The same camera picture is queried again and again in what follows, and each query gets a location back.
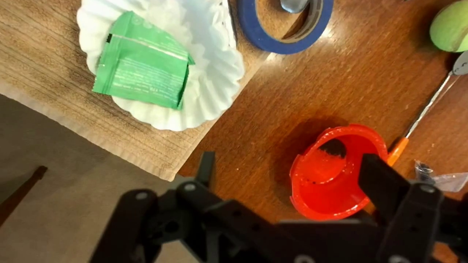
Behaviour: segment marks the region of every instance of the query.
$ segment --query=blue tape roll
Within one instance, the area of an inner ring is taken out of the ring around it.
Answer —
[[[249,41],[260,49],[278,54],[300,52],[314,44],[331,20],[334,9],[334,0],[312,0],[304,28],[287,39],[276,39],[262,28],[256,0],[238,0],[237,3],[238,20]]]

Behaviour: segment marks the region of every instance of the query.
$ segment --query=metal rod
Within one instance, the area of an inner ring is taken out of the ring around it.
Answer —
[[[436,101],[436,104],[439,104],[439,101],[452,89],[452,86],[456,83],[458,80],[458,74],[455,74],[455,80],[440,93],[439,99]]]
[[[446,93],[445,86],[449,83],[451,77],[453,76],[453,71],[449,71],[439,89],[434,92],[434,95],[429,99],[423,111],[420,112],[418,118],[414,120],[408,131],[405,133],[405,137],[410,137],[414,130],[420,125],[421,120],[427,115],[427,112],[431,109],[431,106]]]

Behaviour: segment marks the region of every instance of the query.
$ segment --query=orange plastic object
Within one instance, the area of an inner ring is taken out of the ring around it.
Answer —
[[[329,140],[341,140],[345,156],[320,149]],[[383,139],[369,127],[351,124],[325,130],[291,166],[294,207],[314,220],[342,219],[361,210],[369,197],[358,187],[364,153],[377,153],[386,160]]]
[[[404,153],[405,147],[408,146],[410,139],[408,137],[401,137],[396,144],[392,147],[391,153],[389,153],[389,159],[386,160],[386,163],[389,163],[391,166],[395,165],[395,162],[398,162],[399,156]]]

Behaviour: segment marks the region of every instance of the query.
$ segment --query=wooden table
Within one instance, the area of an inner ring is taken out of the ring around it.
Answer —
[[[195,174],[202,152],[215,150],[214,191],[271,222],[301,217],[288,171],[317,133],[360,123],[392,144],[445,79],[456,55],[433,47],[429,26],[448,3],[336,0],[323,36],[304,52],[269,55],[180,172]],[[401,174],[414,175],[414,159],[437,174],[468,171],[467,87],[461,77],[421,123],[396,163]],[[443,248],[437,255],[455,260]]]
[[[136,121],[108,96],[92,93],[94,76],[78,41],[79,6],[80,0],[0,3],[0,93],[142,169],[173,179],[214,121],[183,133],[161,131]],[[297,19],[269,1],[259,1],[259,13],[276,36],[285,35]],[[247,68],[241,80],[244,87],[268,52],[250,45],[240,29],[237,32]]]

